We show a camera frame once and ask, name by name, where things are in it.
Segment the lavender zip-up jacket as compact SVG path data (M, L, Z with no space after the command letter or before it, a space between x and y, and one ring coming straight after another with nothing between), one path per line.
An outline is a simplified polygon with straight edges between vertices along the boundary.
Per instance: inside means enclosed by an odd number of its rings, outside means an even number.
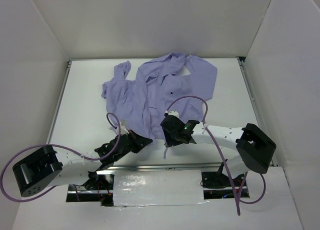
M102 84L106 110L128 129L152 139L164 139L161 121L166 109L183 122L203 119L203 101L212 98L218 69L208 61L184 53L170 53L142 64L135 80L128 80L129 61L114 67L113 78Z

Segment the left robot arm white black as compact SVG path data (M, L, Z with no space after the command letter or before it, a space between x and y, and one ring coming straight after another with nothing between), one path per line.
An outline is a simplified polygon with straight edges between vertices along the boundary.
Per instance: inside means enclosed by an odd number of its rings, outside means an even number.
M49 186L68 183L91 190L98 184L97 171L111 167L128 153L139 153L152 142L152 139L129 130L94 149L91 158L107 156L97 161L73 153L59 153L56 146L45 145L15 163L12 170L22 197L31 197Z

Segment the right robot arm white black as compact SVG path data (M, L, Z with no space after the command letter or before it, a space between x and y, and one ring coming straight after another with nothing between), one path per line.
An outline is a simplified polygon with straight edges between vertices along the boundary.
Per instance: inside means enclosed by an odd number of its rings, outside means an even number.
M249 171L266 174L277 147L270 137L251 123L245 127L221 127L197 120L184 123L174 115L166 115L160 125L168 147L189 143L215 144L217 148L236 151L237 155L226 159L216 172L202 174L202 186L210 189L223 189L232 182L239 186L241 177Z

